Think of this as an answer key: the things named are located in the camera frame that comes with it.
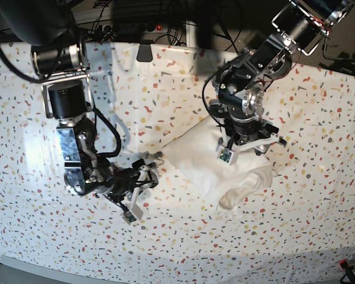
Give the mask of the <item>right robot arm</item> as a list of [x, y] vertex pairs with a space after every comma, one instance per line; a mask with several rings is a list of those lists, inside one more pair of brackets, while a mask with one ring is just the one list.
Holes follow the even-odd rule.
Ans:
[[122, 209], [127, 223], [140, 220], [143, 190], [157, 186], [155, 163], [140, 159], [130, 168], [111, 162], [122, 149], [116, 128], [95, 106], [84, 36], [65, 1], [0, 1], [0, 15], [31, 46], [36, 77], [18, 70], [0, 46], [0, 59], [18, 77], [41, 86], [48, 118], [58, 120], [64, 182], [70, 193], [94, 193]]

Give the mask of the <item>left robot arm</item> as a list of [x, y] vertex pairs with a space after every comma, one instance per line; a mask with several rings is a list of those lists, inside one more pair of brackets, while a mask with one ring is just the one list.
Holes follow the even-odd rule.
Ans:
[[217, 98], [204, 105], [222, 132], [219, 159], [234, 158], [234, 146], [261, 155], [274, 143], [287, 144], [263, 119], [264, 93], [292, 70], [293, 54], [311, 55], [354, 6], [355, 1], [290, 1], [272, 19], [274, 34], [255, 50], [244, 48], [208, 78]]

